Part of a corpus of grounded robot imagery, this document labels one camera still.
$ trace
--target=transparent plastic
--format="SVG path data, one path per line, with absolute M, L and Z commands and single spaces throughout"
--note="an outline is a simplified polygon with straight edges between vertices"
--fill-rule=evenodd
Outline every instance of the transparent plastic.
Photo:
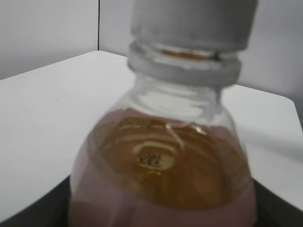
M 221 89 L 137 75 L 71 175 L 71 227 L 252 227 L 248 160 Z

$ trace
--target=bottle neck ring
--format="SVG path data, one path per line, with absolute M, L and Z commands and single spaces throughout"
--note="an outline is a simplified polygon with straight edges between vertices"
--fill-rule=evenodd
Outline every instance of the bottle neck ring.
M 228 87 L 236 83 L 241 62 L 234 52 L 194 51 L 135 41 L 128 65 L 137 74 L 171 83 Z

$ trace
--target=black surface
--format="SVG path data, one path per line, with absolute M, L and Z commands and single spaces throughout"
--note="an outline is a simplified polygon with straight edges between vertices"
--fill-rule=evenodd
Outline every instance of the black surface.
M 303 227 L 303 213 L 255 181 L 256 227 Z M 45 197 L 0 224 L 0 227 L 67 227 L 69 177 Z

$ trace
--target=bottle cap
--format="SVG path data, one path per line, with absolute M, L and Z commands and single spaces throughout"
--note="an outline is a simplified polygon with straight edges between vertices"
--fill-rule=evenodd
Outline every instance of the bottle cap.
M 135 0 L 138 40 L 194 50 L 244 50 L 258 0 Z

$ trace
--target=amber liquid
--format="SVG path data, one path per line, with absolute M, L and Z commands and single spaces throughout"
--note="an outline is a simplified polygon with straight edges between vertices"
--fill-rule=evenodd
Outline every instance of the amber liquid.
M 72 227 L 252 227 L 248 162 L 224 127 L 143 115 L 100 121 L 71 180 Z

